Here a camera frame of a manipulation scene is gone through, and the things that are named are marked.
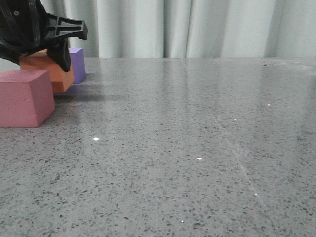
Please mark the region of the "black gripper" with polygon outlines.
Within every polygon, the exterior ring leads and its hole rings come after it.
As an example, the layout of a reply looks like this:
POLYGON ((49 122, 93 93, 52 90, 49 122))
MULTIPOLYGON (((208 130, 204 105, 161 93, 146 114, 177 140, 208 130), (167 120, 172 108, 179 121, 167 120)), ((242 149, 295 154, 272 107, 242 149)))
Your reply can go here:
POLYGON ((87 40, 87 34, 85 21, 50 14, 40 0, 0 2, 0 57, 17 65, 20 56, 47 49, 48 57, 68 72, 68 38, 87 40))

